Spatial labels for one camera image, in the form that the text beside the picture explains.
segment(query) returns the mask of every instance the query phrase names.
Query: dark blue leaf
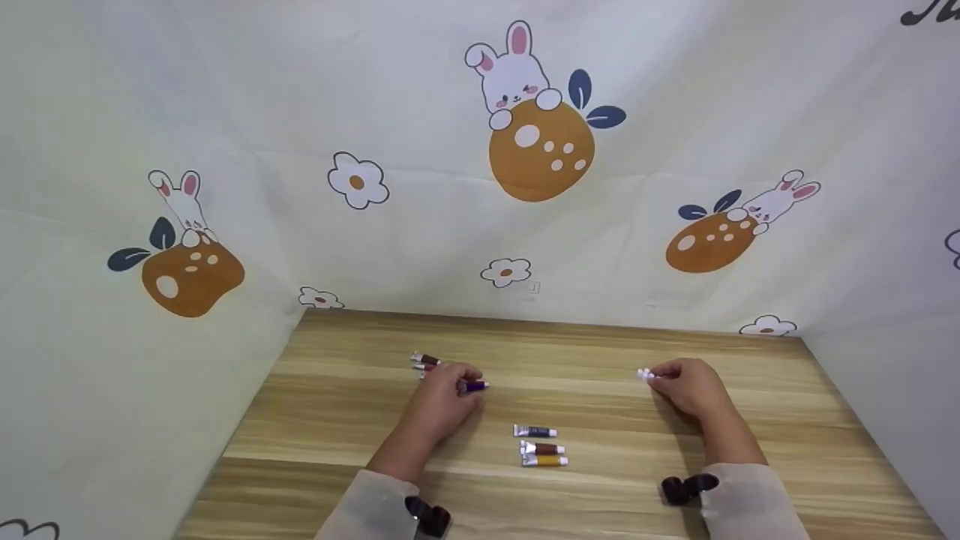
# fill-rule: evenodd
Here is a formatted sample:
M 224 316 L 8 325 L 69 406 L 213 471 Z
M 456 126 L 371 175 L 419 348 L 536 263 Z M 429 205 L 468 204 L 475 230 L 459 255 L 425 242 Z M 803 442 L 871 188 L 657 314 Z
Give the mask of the dark blue leaf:
M 587 123 L 600 130 L 619 126 L 626 119 L 627 113 L 613 105 L 601 105 L 587 115 Z
M 689 219 L 690 221 L 696 221 L 701 217 L 707 215 L 707 210 L 704 207 L 699 205 L 683 205 L 677 210 L 677 213 L 683 219 Z
M 583 69 L 578 69 L 570 74 L 570 82 L 566 86 L 570 93 L 570 101 L 577 109 L 587 106 L 590 101 L 590 91 L 593 90 L 593 84 L 590 82 L 590 76 Z
M 735 189 L 723 197 L 720 197 L 720 200 L 717 201 L 717 204 L 713 205 L 713 211 L 722 212 L 723 210 L 732 207 L 733 203 L 740 198 L 740 193 L 741 191 L 739 189 Z
M 162 215 L 156 219 L 154 228 L 150 231 L 150 243 L 159 250 L 167 250 L 177 243 L 177 232 L 170 220 Z
M 114 272 L 130 270 L 141 260 L 150 256 L 150 252 L 143 248 L 124 248 L 107 259 L 107 268 Z

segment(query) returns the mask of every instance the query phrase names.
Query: wooden table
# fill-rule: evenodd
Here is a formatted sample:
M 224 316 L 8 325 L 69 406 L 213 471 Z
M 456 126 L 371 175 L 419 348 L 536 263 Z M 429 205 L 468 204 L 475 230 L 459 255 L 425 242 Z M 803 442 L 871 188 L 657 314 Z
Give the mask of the wooden table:
M 306 313 L 178 538 L 312 538 L 418 384 L 414 350 L 493 385 L 422 483 L 450 539 L 706 538 L 658 493 L 702 465 L 696 428 L 636 378 L 675 356 L 723 377 L 811 538 L 943 538 L 799 339 L 351 311 Z M 514 423 L 558 429 L 570 466 L 520 468 Z

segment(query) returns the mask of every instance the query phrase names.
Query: beige sleeve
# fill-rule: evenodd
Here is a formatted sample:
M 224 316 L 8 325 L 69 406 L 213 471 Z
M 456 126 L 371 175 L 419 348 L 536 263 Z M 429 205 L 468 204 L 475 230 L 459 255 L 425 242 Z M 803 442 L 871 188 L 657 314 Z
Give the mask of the beige sleeve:
M 700 494 L 710 540 L 809 540 L 777 473 L 766 465 L 715 463 L 720 485 Z
M 404 499 L 419 493 L 410 482 L 363 469 L 314 540 L 412 540 L 417 522 Z

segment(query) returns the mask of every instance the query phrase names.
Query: person's right hand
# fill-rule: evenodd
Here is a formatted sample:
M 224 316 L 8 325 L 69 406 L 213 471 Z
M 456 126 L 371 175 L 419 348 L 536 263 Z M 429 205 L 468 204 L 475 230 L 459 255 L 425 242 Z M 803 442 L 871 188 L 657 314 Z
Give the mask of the person's right hand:
M 701 422 L 712 415 L 736 413 L 720 376 L 700 358 L 675 358 L 650 372 L 659 376 L 647 380 L 651 388 Z

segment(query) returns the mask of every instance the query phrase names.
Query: rabbit paw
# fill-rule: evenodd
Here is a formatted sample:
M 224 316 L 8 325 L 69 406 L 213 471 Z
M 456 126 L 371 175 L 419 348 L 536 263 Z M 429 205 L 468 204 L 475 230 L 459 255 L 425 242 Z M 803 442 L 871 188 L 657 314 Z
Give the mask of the rabbit paw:
M 200 245 L 200 234 L 193 229 L 187 229 L 183 232 L 183 238 L 180 240 L 185 248 L 195 248 Z
M 514 115 L 510 111 L 506 109 L 498 110 L 490 115 L 490 129 L 495 132 L 505 130 L 513 121 Z
M 553 110 L 560 106 L 564 96 L 556 88 L 545 88 L 537 94 L 537 107 L 541 110 Z
M 731 221 L 743 221 L 744 219 L 747 219 L 747 210 L 732 209 L 727 212 L 727 219 Z

